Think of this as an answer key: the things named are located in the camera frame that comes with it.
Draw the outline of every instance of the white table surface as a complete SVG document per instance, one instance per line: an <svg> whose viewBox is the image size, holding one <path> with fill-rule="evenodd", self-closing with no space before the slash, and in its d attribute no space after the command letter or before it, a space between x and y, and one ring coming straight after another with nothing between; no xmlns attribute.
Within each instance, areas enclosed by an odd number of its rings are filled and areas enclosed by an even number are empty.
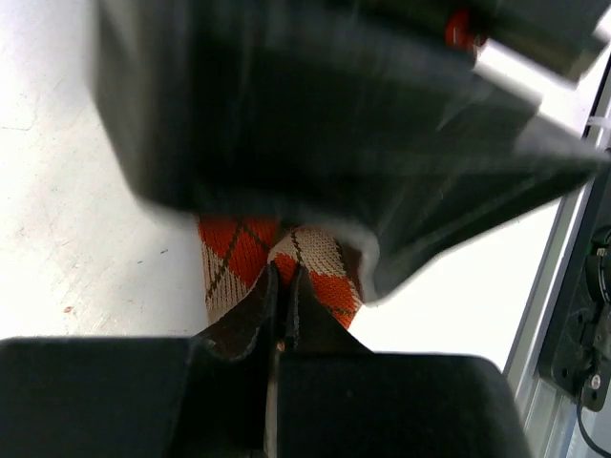
<svg viewBox="0 0 611 458"><path fill-rule="evenodd" d="M0 0L0 338L185 335L205 327L189 217L142 208L121 178L84 78L88 0ZM494 47L578 135L602 72L577 89ZM352 332L373 349L507 359L556 205L432 262Z"/></svg>

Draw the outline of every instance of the screw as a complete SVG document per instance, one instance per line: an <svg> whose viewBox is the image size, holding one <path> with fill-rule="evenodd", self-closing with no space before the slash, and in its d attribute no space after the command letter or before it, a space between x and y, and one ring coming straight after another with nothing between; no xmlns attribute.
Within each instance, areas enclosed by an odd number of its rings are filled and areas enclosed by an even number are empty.
<svg viewBox="0 0 611 458"><path fill-rule="evenodd" d="M599 389L600 383L601 383L600 375L596 374L594 377L592 377L592 380L590 381L590 387L592 389Z"/></svg>

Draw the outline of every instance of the knit fabric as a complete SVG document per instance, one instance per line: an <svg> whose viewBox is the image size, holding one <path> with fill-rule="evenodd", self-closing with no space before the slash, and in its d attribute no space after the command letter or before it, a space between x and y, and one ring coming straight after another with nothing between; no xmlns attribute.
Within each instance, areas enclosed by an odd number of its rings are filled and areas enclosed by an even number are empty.
<svg viewBox="0 0 611 458"><path fill-rule="evenodd" d="M199 232L209 324L246 296L268 262L283 286L298 265L305 267L318 301L345 328L361 306L342 246L324 231L263 219L201 219Z"/></svg>

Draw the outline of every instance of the red component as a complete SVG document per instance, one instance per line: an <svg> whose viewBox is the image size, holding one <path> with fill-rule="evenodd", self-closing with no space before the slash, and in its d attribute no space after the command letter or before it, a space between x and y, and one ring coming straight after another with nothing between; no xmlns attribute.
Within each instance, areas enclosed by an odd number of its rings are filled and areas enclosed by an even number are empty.
<svg viewBox="0 0 611 458"><path fill-rule="evenodd" d="M468 10L456 11L446 26L446 44L452 48L476 53L486 43L488 37L470 30L471 17Z"/></svg>

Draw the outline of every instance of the argyle sock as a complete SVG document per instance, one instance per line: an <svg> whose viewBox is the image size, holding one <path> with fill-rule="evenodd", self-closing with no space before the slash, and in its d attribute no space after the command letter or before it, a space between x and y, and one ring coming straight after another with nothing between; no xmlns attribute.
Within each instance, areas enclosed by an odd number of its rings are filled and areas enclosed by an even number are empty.
<svg viewBox="0 0 611 458"><path fill-rule="evenodd" d="M208 324L246 296L268 262L276 264L284 286L297 265L305 267L318 301L344 328L361 306L344 249L327 232L265 219L201 219L199 232Z"/></svg>

